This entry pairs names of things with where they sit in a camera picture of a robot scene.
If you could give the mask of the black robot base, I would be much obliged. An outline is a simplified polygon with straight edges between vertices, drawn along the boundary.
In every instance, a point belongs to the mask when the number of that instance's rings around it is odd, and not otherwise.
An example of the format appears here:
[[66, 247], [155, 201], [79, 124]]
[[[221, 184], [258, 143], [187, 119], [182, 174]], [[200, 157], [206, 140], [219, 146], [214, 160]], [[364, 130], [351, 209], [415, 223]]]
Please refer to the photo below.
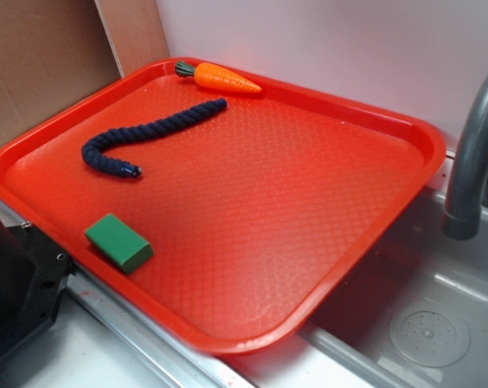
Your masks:
[[0, 220], [0, 364], [55, 323], [71, 264], [36, 226]]

